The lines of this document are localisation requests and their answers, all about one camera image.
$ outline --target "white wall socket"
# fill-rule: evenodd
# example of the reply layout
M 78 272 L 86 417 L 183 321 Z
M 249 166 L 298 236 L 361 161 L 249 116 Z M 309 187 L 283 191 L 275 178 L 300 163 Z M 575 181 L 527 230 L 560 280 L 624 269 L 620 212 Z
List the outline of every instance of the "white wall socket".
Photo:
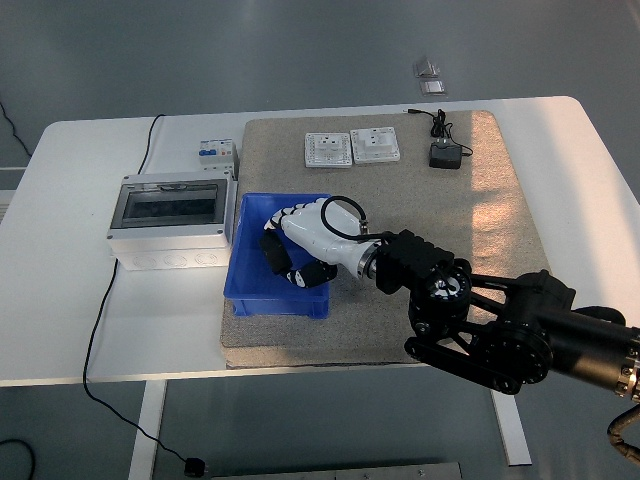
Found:
M 353 164 L 348 133 L 307 133 L 304 140 L 307 167 L 348 168 Z
M 351 130 L 351 145 L 356 163 L 400 160 L 400 149 L 393 127 Z

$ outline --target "black power adapter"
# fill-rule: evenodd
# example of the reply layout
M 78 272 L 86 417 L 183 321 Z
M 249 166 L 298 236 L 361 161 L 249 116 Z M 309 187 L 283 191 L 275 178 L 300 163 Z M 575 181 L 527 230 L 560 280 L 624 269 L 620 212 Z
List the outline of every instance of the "black power adapter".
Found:
M 429 166 L 455 170 L 462 164 L 462 146 L 449 138 L 437 138 L 429 149 Z

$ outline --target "gray floor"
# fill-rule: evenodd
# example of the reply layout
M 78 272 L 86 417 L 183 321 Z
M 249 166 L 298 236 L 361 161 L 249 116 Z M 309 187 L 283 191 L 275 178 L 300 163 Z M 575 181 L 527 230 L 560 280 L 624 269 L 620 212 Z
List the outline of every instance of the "gray floor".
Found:
M 640 197 L 638 0 L 0 0 L 0 99 L 31 149 L 62 120 L 421 102 L 423 53 L 446 100 L 577 98 Z M 0 167 L 26 164 L 0 121 Z M 18 181 L 0 172 L 0 189 Z M 140 384 L 96 388 L 135 417 Z M 530 468 L 504 467 L 486 391 L 414 369 L 171 382 L 162 437 L 216 474 L 428 460 L 476 479 L 637 476 L 607 444 L 628 406 L 608 392 L 552 375 L 518 404 Z M 1 389 L 0 407 L 36 478 L 126 478 L 134 432 L 81 388 Z M 26 463 L 0 449 L 0 477 Z M 155 478 L 180 468 L 160 453 Z

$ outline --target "blue plastic bin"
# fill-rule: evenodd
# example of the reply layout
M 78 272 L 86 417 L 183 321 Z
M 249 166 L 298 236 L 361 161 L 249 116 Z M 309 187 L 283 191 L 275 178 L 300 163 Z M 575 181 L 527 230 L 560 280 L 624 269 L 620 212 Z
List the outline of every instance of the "blue plastic bin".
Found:
M 237 316 L 256 314 L 307 315 L 314 319 L 329 315 L 329 284 L 300 288 L 274 275 L 260 249 L 264 225 L 281 208 L 329 197 L 324 193 L 246 193 L 240 204 L 238 230 L 233 244 L 224 296 L 233 301 Z M 294 268 L 313 260 L 304 249 L 280 231 Z

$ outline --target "beige felt mat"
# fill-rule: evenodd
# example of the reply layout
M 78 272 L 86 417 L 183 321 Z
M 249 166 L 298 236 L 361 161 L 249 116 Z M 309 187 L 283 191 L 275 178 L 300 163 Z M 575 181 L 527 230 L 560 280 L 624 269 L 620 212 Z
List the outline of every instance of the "beige felt mat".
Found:
M 459 170 L 428 166 L 431 117 L 424 114 L 253 120 L 245 129 L 236 208 L 247 192 L 346 195 L 362 205 L 372 232 L 406 228 L 470 260 L 476 273 L 516 277 L 548 269 L 493 115 L 451 112 L 447 121 L 454 125 L 454 140 L 474 150 Z M 305 167 L 305 133 L 373 127 L 395 128 L 399 162 Z M 331 284 L 326 320 L 236 317 L 225 300 L 223 351 L 230 368 L 411 363 L 403 348 L 413 336 L 408 298 L 404 289 L 384 295 L 341 268 Z M 470 321 L 487 319 L 472 308 Z

